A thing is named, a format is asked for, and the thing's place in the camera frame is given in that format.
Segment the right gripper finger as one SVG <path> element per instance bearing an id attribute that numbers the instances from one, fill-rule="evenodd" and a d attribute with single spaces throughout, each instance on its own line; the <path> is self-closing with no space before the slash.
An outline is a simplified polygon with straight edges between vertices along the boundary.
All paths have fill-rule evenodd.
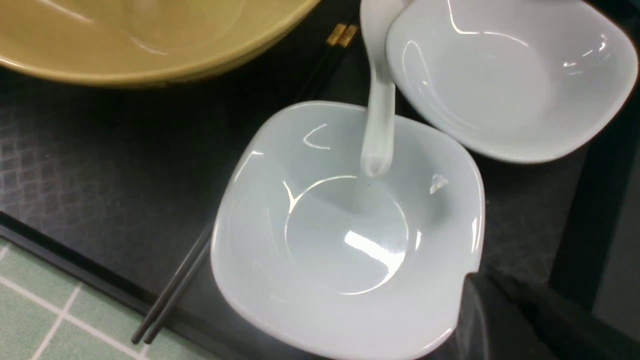
<path id="1" fill-rule="evenodd" d="M 432 360 L 637 360 L 639 342 L 550 288 L 496 269 L 465 276 L 459 317 Z"/>

